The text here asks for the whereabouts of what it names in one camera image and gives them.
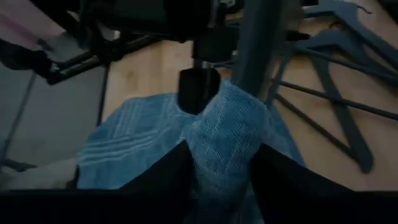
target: wooden floor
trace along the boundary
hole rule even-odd
[[[380,5],[373,0],[353,2],[372,12],[369,15],[358,10],[360,21],[398,48],[398,26]],[[315,35],[332,22],[331,18],[310,19],[304,21],[300,29],[302,32]],[[192,66],[190,55],[191,43],[178,44],[165,41],[113,63],[109,71],[103,118],[106,119],[130,97],[175,92],[178,72]],[[332,63],[330,73],[344,98],[398,113],[398,93],[386,90],[377,80]],[[306,57],[295,57],[290,62],[284,80],[323,91],[312,64]],[[280,88],[279,93],[338,139],[347,142],[327,100],[284,87]],[[280,104],[276,103],[276,106],[309,169],[355,190],[398,190],[398,122],[351,109],[375,160],[373,171],[370,174],[362,174],[354,162],[323,136]]]

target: clothes hanger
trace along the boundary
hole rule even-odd
[[[398,51],[358,21],[358,8],[364,9],[352,2],[319,0],[319,5],[306,8],[304,13],[307,18],[336,16],[342,24],[354,32],[366,45],[377,52],[392,67],[398,69]]]
[[[336,101],[330,100],[333,111],[343,129],[343,132],[348,140],[349,147],[338,140],[334,135],[330,134],[325,128],[319,125],[316,121],[308,117],[305,113],[296,108],[292,103],[286,100],[283,96],[277,93],[279,85],[282,84],[282,77],[284,70],[292,58],[292,49],[287,46],[285,55],[283,57],[282,63],[279,70],[272,81],[272,85],[269,88],[267,98],[265,100],[265,105],[271,109],[274,100],[279,101],[287,109],[295,113],[299,118],[304,120],[312,128],[316,129],[318,133],[327,138],[334,146],[336,146],[342,153],[346,154],[350,159],[354,160],[360,167],[363,173],[369,173],[373,167],[373,156],[369,150],[368,145],[363,139],[357,125],[354,122],[351,113],[347,105],[336,103]],[[331,55],[331,50],[324,50],[327,55]],[[325,94],[332,97],[333,99],[343,100],[338,89],[336,88],[333,80],[328,71],[327,60],[322,60],[319,58],[311,57],[313,59],[313,65],[318,73],[318,76],[322,82],[325,89]]]
[[[332,50],[323,49],[323,53],[331,55]],[[321,81],[325,93],[337,99],[343,99],[340,91],[337,89],[329,73],[329,62],[320,58],[310,57],[317,75]],[[357,158],[358,164],[364,173],[371,171],[373,167],[373,155],[366,144],[361,132],[359,131],[354,118],[352,117],[348,107],[331,101],[333,112],[336,115],[340,126],[347,138],[348,144]]]
[[[296,43],[297,47],[308,49],[322,49],[334,47],[351,57],[355,62],[365,65],[375,70],[381,71],[381,76],[390,74],[398,77],[398,74],[374,61],[364,50],[363,46],[348,31],[326,29],[308,40],[300,40]]]

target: towel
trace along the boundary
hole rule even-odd
[[[80,189],[118,189],[186,140],[195,166],[188,223],[261,223],[249,161],[261,143],[304,165],[279,113],[229,81],[205,110],[180,110],[175,93],[127,100],[78,154]]]

